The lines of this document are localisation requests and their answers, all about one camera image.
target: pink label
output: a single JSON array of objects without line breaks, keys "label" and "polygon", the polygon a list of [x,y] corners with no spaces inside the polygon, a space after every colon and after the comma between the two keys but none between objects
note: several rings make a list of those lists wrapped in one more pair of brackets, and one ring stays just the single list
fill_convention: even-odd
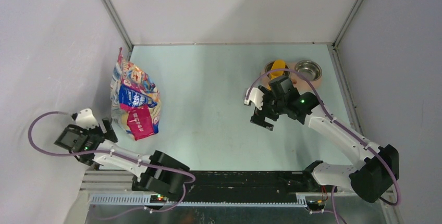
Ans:
[{"label": "pink label", "polygon": [[135,140],[151,136],[155,133],[152,126],[151,113],[149,112],[149,108],[146,106],[135,109],[133,108],[129,112],[127,126],[132,132]]}]

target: blue label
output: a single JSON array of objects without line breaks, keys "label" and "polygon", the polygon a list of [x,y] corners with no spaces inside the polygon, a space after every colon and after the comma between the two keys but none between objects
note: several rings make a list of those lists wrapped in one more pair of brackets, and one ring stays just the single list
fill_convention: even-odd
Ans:
[{"label": "blue label", "polygon": [[118,99],[120,103],[133,108],[138,108],[144,105],[153,108],[158,105],[158,103],[154,102],[149,96],[143,95],[124,85],[121,85],[120,87]]}]

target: wire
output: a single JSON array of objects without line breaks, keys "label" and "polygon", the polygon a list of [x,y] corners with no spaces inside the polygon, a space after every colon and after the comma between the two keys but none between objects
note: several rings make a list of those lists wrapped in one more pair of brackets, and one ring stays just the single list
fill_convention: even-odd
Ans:
[{"label": "wire", "polygon": [[80,161],[80,159],[78,158],[78,156],[74,156],[75,157],[75,159],[77,160],[77,161]]},{"label": "wire", "polygon": [[336,223],[340,224],[339,218],[338,218],[339,214],[338,214],[338,212],[336,210],[336,206],[335,206],[335,196],[334,196],[335,195],[335,189],[336,189],[336,186],[333,186],[333,188],[331,189],[331,205],[333,207],[333,214],[335,215]]},{"label": "wire", "polygon": [[[325,107],[325,105],[324,105],[324,102],[321,100],[321,97],[319,96],[319,94],[318,94],[318,92],[317,92],[317,90],[315,89],[315,87],[312,85],[312,83],[305,77],[305,76],[303,76],[301,73],[299,73],[299,72],[297,72],[296,70],[293,70],[293,69],[285,69],[285,68],[280,68],[280,69],[272,69],[272,70],[269,70],[268,72],[265,72],[264,74],[262,74],[262,75],[260,75],[253,83],[252,83],[252,86],[250,86],[250,88],[249,88],[249,90],[248,90],[248,92],[247,92],[247,95],[246,95],[246,99],[249,99],[249,96],[250,96],[250,93],[252,92],[252,88],[253,87],[255,87],[255,85],[258,83],[258,81],[260,81],[261,80],[261,78],[263,78],[264,76],[266,76],[266,75],[268,75],[269,73],[272,73],[272,72],[274,72],[274,71],[289,71],[289,72],[292,72],[292,73],[295,73],[299,78],[301,78],[302,80],[304,80],[308,85],[309,85],[309,87],[312,89],[312,91],[313,91],[313,93],[316,95],[316,97],[317,97],[317,99],[318,99],[318,101],[319,101],[319,104],[320,104],[320,106],[321,106],[321,108],[322,108],[322,110],[324,111],[324,113],[325,113],[325,115],[330,119],[330,120],[333,120],[333,116],[328,112],[328,110],[327,110],[327,108]],[[338,127],[340,127],[342,130],[344,130],[346,133],[348,133],[349,135],[351,135],[353,138],[355,138],[361,145],[363,145],[364,147],[366,147],[367,146],[367,143],[363,140],[363,139],[361,139],[361,138],[359,138],[359,136],[357,136],[355,133],[353,133],[351,130],[349,130],[347,127],[345,127],[342,123],[340,123],[339,121],[337,121],[337,120],[334,120],[334,121],[332,121],[334,124],[336,124]],[[374,149],[372,149],[371,147],[368,147],[367,148],[367,150],[368,151],[370,151],[379,161],[380,161],[380,163],[382,163],[382,165],[385,167],[385,169],[387,170],[387,172],[388,172],[388,175],[391,177],[391,180],[393,181],[393,185],[395,186],[395,190],[396,190],[396,202],[395,203],[392,203],[392,202],[389,202],[389,201],[387,201],[386,199],[384,199],[384,198],[380,198],[380,200],[381,201],[383,201],[383,202],[385,202],[386,204],[388,204],[388,205],[391,205],[391,206],[398,206],[400,203],[401,203],[401,201],[402,201],[402,195],[401,195],[401,192],[400,192],[400,188],[399,188],[399,183],[398,183],[398,181],[396,180],[396,177],[395,177],[395,174],[393,173],[393,171],[391,170],[391,168],[388,166],[388,164],[385,162],[385,160],[376,152],[376,151],[374,151]]]},{"label": "wire", "polygon": [[[323,213],[331,213],[331,214],[334,214],[334,213],[335,213],[335,212],[330,211],[330,210],[324,210],[324,212],[322,212],[322,210],[313,211],[313,210],[310,210],[308,207],[306,207],[306,208],[304,208],[304,209],[305,209],[306,211],[312,213],[312,214],[323,214]],[[338,217],[342,220],[342,222],[344,222],[344,224],[348,224],[340,214],[337,214],[337,215],[338,215]]]},{"label": "wire", "polygon": [[152,212],[152,213],[162,213],[162,212],[170,211],[170,210],[174,209],[175,207],[177,207],[182,202],[182,200],[184,200],[184,197],[186,196],[186,186],[183,185],[182,187],[183,187],[182,188],[183,189],[183,193],[182,193],[181,199],[179,201],[177,201],[177,203],[175,203],[174,205],[172,205],[171,207],[166,208],[166,209],[158,209],[158,210],[156,210],[156,209],[148,208],[146,206],[140,206],[140,207],[134,207],[134,208],[128,209],[128,210],[126,210],[126,211],[124,211],[122,213],[119,213],[119,214],[114,215],[114,216],[109,216],[109,217],[99,217],[99,216],[96,216],[93,211],[91,211],[91,215],[92,215],[92,217],[94,219],[97,219],[97,220],[112,220],[112,219],[116,219],[116,218],[118,218],[120,216],[123,216],[123,215],[125,215],[127,213],[130,213],[132,211],[142,210],[142,209],[149,210],[149,212]]},{"label": "wire", "polygon": [[[29,126],[29,129],[28,129],[28,141],[29,141],[29,144],[30,144],[35,150],[37,150],[38,152],[40,152],[40,153],[42,153],[42,154],[50,155],[50,156],[56,156],[56,157],[74,156],[74,157],[77,158],[77,156],[79,156],[79,155],[94,154],[94,153],[110,154],[110,151],[109,151],[109,150],[90,150],[90,151],[83,151],[83,152],[76,152],[76,153],[69,152],[68,154],[58,154],[58,153],[48,152],[48,151],[46,151],[46,150],[43,150],[43,149],[39,148],[39,147],[35,144],[35,142],[34,142],[34,140],[33,140],[33,138],[32,138],[32,130],[33,130],[35,124],[36,124],[40,119],[42,119],[42,118],[45,117],[45,116],[48,116],[48,115],[55,115],[55,114],[60,114],[60,115],[70,115],[69,113],[62,112],[62,111],[50,111],[50,112],[46,112],[46,113],[44,113],[44,114],[38,116],[37,118],[35,118],[35,119],[33,120],[33,122],[31,123],[31,125]],[[122,155],[122,154],[118,154],[118,153],[115,153],[115,152],[113,153],[113,155],[115,155],[115,156],[117,156],[117,157],[120,157],[120,158],[122,158],[122,159],[125,159],[125,160],[127,160],[127,161],[130,161],[130,162],[132,162],[132,163],[135,163],[135,164],[138,162],[138,160],[136,160],[136,159],[132,159],[132,158],[130,158],[130,157],[128,157],[128,156],[125,156],[125,155]],[[142,166],[146,166],[146,167],[150,167],[150,168],[162,169],[162,170],[165,170],[165,171],[170,171],[170,172],[175,172],[175,173],[180,173],[180,174],[182,174],[182,175],[185,175],[185,176],[187,176],[187,177],[190,178],[190,180],[189,180],[189,181],[186,181],[185,183],[192,183],[192,182],[194,182],[194,181],[196,180],[196,177],[195,177],[193,174],[191,174],[191,173],[189,173],[189,172],[186,172],[186,171],[182,171],[182,170],[175,169],[175,168],[169,168],[169,167],[164,167],[164,166],[154,165],[154,164],[148,164],[148,163],[146,163],[146,162],[144,162],[144,161],[141,161],[140,164],[141,164]],[[120,213],[120,214],[118,214],[118,215],[111,216],[111,217],[101,218],[101,217],[97,217],[97,216],[95,216],[93,213],[92,213],[92,215],[94,216],[94,218],[96,218],[96,219],[98,219],[98,220],[110,220],[110,219],[118,218],[118,217],[120,217],[120,216],[122,216],[122,215],[124,215],[124,214],[129,213],[129,212],[132,212],[132,211],[135,211],[135,210],[140,210],[140,209],[149,209],[149,211],[151,211],[151,212],[157,212],[157,213],[166,212],[166,211],[169,211],[169,210],[174,209],[174,208],[177,207],[179,204],[181,204],[181,202],[183,201],[184,197],[186,196],[186,186],[183,185],[182,187],[183,187],[183,194],[182,194],[181,199],[180,199],[179,201],[177,201],[176,204],[172,205],[171,207],[169,207],[169,208],[167,208],[167,209],[159,209],[159,210],[155,210],[155,209],[150,209],[150,208],[147,208],[147,207],[135,207],[135,208],[131,208],[131,209],[129,209],[129,210],[123,212],[123,213]]]},{"label": "wire", "polygon": [[325,188],[325,186],[322,186],[322,189],[324,190],[325,195],[327,195],[327,198],[325,198],[324,201],[327,201],[328,200],[327,189]]}]

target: colorful packaging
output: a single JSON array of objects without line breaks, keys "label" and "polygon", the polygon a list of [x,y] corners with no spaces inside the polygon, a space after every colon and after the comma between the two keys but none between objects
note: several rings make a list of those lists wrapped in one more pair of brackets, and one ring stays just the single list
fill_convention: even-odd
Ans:
[{"label": "colorful packaging", "polygon": [[118,55],[110,83],[112,119],[135,140],[158,133],[161,101],[148,74]]}]

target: black plastic bracket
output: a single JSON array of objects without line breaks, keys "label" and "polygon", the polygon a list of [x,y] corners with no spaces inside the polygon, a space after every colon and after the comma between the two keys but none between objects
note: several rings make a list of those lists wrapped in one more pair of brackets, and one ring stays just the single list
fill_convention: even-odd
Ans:
[{"label": "black plastic bracket", "polygon": [[[150,157],[150,160],[151,164],[154,165],[175,168],[186,172],[189,171],[188,166],[160,151],[155,151]],[[132,190],[153,191],[169,198],[171,201],[176,201],[183,194],[182,185],[186,180],[187,176],[180,173],[148,167],[146,172],[141,174],[140,181],[138,181],[136,176],[133,177]]]},{"label": "black plastic bracket", "polygon": [[[396,180],[399,179],[399,153],[391,145],[379,147],[379,156],[387,163]],[[363,200],[373,203],[391,187],[393,181],[378,158],[366,159],[366,164],[350,174],[351,186]]]}]

